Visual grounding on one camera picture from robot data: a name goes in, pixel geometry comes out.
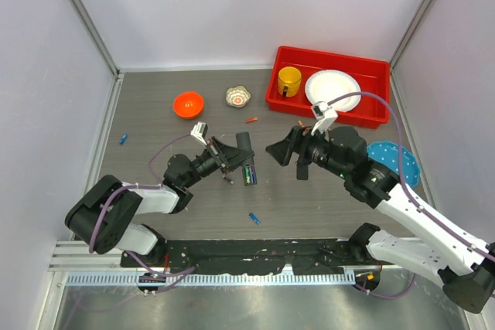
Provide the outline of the green battery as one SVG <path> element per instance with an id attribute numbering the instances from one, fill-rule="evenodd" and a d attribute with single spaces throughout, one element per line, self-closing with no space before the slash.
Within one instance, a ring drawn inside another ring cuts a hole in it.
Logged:
<path id="1" fill-rule="evenodd" d="M 245 180 L 246 180 L 246 185 L 251 184 L 250 170 L 247 166 L 244 167 L 244 176 L 245 176 Z"/>

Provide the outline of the black remote control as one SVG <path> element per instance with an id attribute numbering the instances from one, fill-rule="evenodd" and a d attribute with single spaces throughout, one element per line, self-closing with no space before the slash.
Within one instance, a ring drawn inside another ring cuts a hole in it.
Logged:
<path id="1" fill-rule="evenodd" d="M 245 176 L 244 176 L 244 167 L 246 167 L 246 166 L 248 168 L 250 166 L 254 167 L 254 151 L 253 151 L 252 146 L 251 146 L 250 134 L 248 132 L 237 133 L 236 134 L 236 142 L 237 142 L 237 146 L 239 147 L 239 149 L 249 153 L 249 156 L 247 156 L 246 159 L 243 160 L 242 164 L 241 164 L 241 170 L 242 170 L 244 185 L 245 186 L 257 185 L 258 184 L 258 178 L 256 175 L 256 171 L 255 171 L 256 181 L 257 181 L 256 184 L 246 185 L 246 180 L 245 180 Z"/>

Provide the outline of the black battery cover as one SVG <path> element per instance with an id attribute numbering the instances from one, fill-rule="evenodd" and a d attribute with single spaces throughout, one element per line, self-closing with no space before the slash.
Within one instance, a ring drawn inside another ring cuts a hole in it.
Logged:
<path id="1" fill-rule="evenodd" d="M 296 178 L 304 181 L 309 179 L 309 165 L 307 163 L 297 164 Z"/>

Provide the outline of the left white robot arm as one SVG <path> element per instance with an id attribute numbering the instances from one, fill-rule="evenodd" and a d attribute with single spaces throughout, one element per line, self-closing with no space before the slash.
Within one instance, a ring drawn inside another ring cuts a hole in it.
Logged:
<path id="1" fill-rule="evenodd" d="M 184 154 L 172 156 L 156 185 L 121 182 L 105 175 L 68 212 L 64 224 L 92 253 L 119 249 L 147 267 L 157 267 L 166 258 L 165 238 L 132 220 L 141 214 L 182 212 L 193 198 L 190 187 L 214 172 L 227 175 L 242 168 L 244 181 L 251 181 L 254 151 L 250 135 L 238 133 L 236 142 L 230 146 L 212 137 L 193 159 Z"/>

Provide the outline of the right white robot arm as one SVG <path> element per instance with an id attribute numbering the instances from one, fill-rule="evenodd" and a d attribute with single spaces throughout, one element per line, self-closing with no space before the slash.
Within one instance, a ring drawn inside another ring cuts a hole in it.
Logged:
<path id="1" fill-rule="evenodd" d="M 494 245 L 458 227 L 402 183 L 393 170 L 369 158 L 367 143 L 354 128 L 314 134 L 310 127 L 295 126 L 265 150 L 281 166 L 297 154 L 299 180 L 309 177 L 311 164 L 338 175 L 353 198 L 418 238 L 416 243 L 403 241 L 365 223 L 349 245 L 356 263 L 374 259 L 399 265 L 436 284 L 448 299 L 473 314 L 479 314 L 493 297 Z"/>

